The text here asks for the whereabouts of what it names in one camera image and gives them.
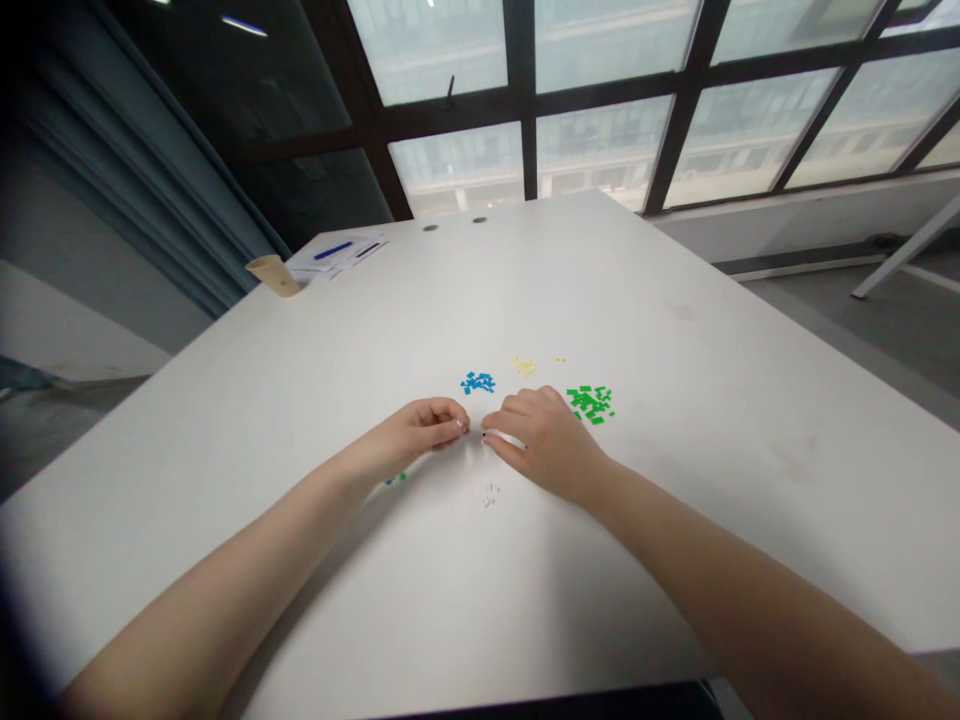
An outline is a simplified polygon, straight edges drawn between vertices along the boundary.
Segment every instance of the window pane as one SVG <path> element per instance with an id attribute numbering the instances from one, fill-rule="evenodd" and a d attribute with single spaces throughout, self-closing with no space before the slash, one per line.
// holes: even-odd
<path id="1" fill-rule="evenodd" d="M 898 10 L 904 10 L 906 7 L 906 3 L 900 3 Z M 936 30 L 940 27 L 953 27 L 954 25 L 960 25 L 960 0 L 943 0 L 920 22 L 889 27 L 880 34 L 880 37 L 907 35 L 924 30 Z"/>
<path id="2" fill-rule="evenodd" d="M 414 217 L 523 202 L 520 123 L 390 144 Z"/>
<path id="3" fill-rule="evenodd" d="M 111 9 L 217 147 L 350 124 L 297 0 L 239 0 L 229 16 L 213 0 L 117 0 Z"/>
<path id="4" fill-rule="evenodd" d="M 863 37 L 881 0 L 733 0 L 713 64 Z"/>
<path id="5" fill-rule="evenodd" d="M 927 153 L 918 167 L 936 167 L 937 165 L 951 165 L 960 163 L 960 123 L 953 126 L 943 140 Z"/>
<path id="6" fill-rule="evenodd" d="M 787 187 L 892 170 L 960 88 L 960 50 L 866 63 Z"/>
<path id="7" fill-rule="evenodd" d="M 643 209 L 671 97 L 537 118 L 538 197 L 600 188 Z"/>
<path id="8" fill-rule="evenodd" d="M 836 70 L 704 90 L 665 207 L 769 190 Z"/>
<path id="9" fill-rule="evenodd" d="M 537 0 L 537 92 L 679 70 L 698 0 Z"/>
<path id="10" fill-rule="evenodd" d="M 258 165 L 236 177 L 293 251 L 317 233 L 393 220 L 363 150 Z"/>
<path id="11" fill-rule="evenodd" d="M 384 105 L 507 84 L 501 0 L 349 0 Z"/>

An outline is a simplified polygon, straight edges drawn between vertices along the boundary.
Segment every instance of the hand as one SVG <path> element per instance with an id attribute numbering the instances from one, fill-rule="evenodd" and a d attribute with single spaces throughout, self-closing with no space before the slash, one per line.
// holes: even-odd
<path id="1" fill-rule="evenodd" d="M 450 398 L 414 400 L 354 440 L 335 458 L 350 477 L 373 483 L 406 469 L 429 450 L 443 450 L 470 432 L 470 418 Z"/>
<path id="2" fill-rule="evenodd" d="M 594 480 L 613 462 L 549 385 L 508 396 L 482 425 L 527 446 L 521 450 L 497 435 L 485 436 L 483 442 L 505 463 L 544 490 L 580 506 L 589 502 Z"/>

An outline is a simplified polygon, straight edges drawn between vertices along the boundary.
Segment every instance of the floor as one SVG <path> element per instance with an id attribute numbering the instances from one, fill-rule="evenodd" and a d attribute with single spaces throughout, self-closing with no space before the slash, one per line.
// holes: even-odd
<path id="1" fill-rule="evenodd" d="M 145 378 L 77 390 L 14 392 L 0 402 L 0 503 L 73 445 Z"/>
<path id="2" fill-rule="evenodd" d="M 960 253 L 917 264 L 960 281 Z M 744 283 L 794 321 L 960 431 L 960 296 L 898 274 L 866 301 L 850 291 L 873 266 Z M 69 392 L 15 393 L 0 402 L 0 502 L 93 427 L 140 381 Z M 960 652 L 922 658 L 960 693 Z M 749 712 L 724 680 L 711 685 L 728 720 Z"/>

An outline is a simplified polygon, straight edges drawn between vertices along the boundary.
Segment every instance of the forearm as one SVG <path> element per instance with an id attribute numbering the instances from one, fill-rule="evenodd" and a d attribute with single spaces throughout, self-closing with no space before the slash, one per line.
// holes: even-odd
<path id="1" fill-rule="evenodd" d="M 134 618 L 63 702 L 98 718 L 215 715 L 376 480 L 337 456 L 311 472 Z"/>
<path id="2" fill-rule="evenodd" d="M 775 560 L 616 463 L 587 510 L 656 579 L 758 718 L 956 717 L 889 640 Z"/>

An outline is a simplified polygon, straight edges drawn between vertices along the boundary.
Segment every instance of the blue curtain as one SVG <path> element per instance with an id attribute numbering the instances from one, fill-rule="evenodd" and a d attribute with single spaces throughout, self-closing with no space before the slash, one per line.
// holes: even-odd
<path id="1" fill-rule="evenodd" d="M 35 55 L 18 119 L 34 154 L 211 317 L 290 252 L 97 3 L 67 4 Z"/>

